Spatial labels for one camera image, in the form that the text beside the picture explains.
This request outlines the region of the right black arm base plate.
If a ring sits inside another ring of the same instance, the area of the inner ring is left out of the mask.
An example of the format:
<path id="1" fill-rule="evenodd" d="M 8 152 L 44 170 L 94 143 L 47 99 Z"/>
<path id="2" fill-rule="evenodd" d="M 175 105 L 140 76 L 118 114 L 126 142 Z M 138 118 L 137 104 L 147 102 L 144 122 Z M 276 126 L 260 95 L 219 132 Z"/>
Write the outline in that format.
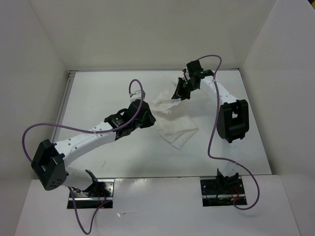
<path id="1" fill-rule="evenodd" d="M 201 178 L 200 188 L 203 207 L 232 206 L 234 200 L 236 200 L 237 206 L 247 205 L 241 178 L 226 186 L 221 186 L 215 177 Z"/>

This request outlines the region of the white pleated skirt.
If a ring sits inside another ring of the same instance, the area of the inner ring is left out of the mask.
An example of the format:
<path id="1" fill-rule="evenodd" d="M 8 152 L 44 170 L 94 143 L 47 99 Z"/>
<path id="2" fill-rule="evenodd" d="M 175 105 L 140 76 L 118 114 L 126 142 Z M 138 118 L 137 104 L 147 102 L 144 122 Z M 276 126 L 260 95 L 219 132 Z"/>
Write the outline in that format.
<path id="1" fill-rule="evenodd" d="M 180 150 L 198 131 L 198 126 L 190 117 L 186 105 L 179 98 L 173 99 L 175 83 L 160 92 L 151 102 L 150 109 L 156 118 L 158 134 L 172 147 Z"/>

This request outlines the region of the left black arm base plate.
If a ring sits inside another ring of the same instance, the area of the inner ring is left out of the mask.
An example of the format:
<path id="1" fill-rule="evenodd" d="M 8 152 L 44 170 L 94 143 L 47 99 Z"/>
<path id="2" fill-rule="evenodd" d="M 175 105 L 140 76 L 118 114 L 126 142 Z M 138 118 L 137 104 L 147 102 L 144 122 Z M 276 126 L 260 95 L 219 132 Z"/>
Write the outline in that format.
<path id="1" fill-rule="evenodd" d="M 114 179 L 98 179 L 98 183 L 93 183 L 86 190 L 72 187 L 67 209 L 74 209 L 73 199 L 77 209 L 113 208 L 114 186 Z"/>

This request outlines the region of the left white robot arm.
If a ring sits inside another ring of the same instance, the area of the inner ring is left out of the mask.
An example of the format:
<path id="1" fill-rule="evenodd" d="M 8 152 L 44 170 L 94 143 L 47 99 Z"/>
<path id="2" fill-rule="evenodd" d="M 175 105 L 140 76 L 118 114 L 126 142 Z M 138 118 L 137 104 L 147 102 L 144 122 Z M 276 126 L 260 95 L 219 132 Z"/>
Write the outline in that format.
<path id="1" fill-rule="evenodd" d="M 31 162 L 46 191 L 60 186 L 81 190 L 86 196 L 97 193 L 101 183 L 90 171 L 77 170 L 70 166 L 79 157 L 105 144 L 128 136 L 137 128 L 148 128 L 156 119 L 149 108 L 143 108 L 131 123 L 131 111 L 122 109 L 119 113 L 108 116 L 88 133 L 82 133 L 64 141 L 41 142 Z"/>

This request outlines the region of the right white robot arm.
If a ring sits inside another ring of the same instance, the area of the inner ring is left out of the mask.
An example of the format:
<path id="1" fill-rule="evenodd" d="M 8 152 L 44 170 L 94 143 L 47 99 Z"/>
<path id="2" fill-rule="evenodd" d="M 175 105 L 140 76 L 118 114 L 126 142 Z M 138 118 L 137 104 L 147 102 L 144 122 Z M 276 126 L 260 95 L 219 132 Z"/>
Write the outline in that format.
<path id="1" fill-rule="evenodd" d="M 215 122 L 210 135 L 207 154 L 211 159 L 226 161 L 237 166 L 252 176 L 251 171 L 237 161 L 239 142 L 249 131 L 249 104 L 246 100 L 232 95 L 217 79 L 216 73 L 211 70 L 189 72 L 183 70 L 183 76 L 178 83 L 173 99 L 186 100 L 195 90 L 201 90 L 217 102 Z M 215 132 L 222 139 L 222 155 L 215 157 L 211 154 L 211 145 Z"/>

